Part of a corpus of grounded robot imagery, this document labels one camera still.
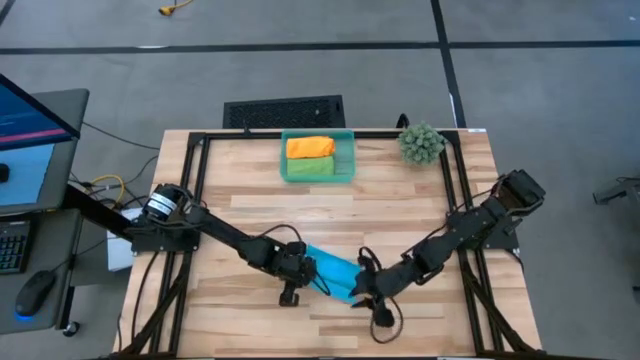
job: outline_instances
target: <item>green sponge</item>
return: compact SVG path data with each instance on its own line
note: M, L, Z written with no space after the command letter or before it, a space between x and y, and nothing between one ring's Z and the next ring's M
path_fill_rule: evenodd
M333 156L287 159L287 175L334 175Z

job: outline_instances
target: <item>green plastic bin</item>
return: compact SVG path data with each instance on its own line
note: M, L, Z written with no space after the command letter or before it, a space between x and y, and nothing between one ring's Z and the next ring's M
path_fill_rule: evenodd
M336 143L333 154L334 175L287 175L287 139L307 136L328 136ZM283 130L281 137L280 175L287 182L348 183L356 174L355 137L345 129Z

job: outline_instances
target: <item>orange sponge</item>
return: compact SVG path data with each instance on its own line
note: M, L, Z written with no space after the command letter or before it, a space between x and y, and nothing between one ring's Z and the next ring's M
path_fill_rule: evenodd
M334 140L328 136L309 136L287 140L287 159L316 158L333 155Z

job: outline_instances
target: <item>wheel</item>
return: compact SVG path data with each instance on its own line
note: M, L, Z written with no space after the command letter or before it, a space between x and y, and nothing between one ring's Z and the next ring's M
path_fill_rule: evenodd
M67 328L62 330L62 335L72 337L78 332L78 330L80 330L80 324L75 321L70 321L69 324L67 324Z

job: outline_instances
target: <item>yellow cable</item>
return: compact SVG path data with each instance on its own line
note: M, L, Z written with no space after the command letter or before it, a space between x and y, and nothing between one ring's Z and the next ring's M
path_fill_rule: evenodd
M174 11L176 11L176 9L179 9L183 6L187 6L189 4L191 4L193 2L193 0L187 0L183 3L177 4L177 5L173 5L173 6L163 6L160 9L158 9L158 11L160 12L160 14L164 15L164 16L171 16L173 14Z
M122 200L122 197L124 196L124 180L122 180L122 178L118 175L115 174L107 174L107 175L102 175L102 176L98 176L97 178L91 180L91 185L95 185L96 183L99 183L102 180L106 180L106 179L115 179L118 180L118 182L120 183L120 194L118 195L118 198L116 199L116 204L118 204L120 202L120 200Z

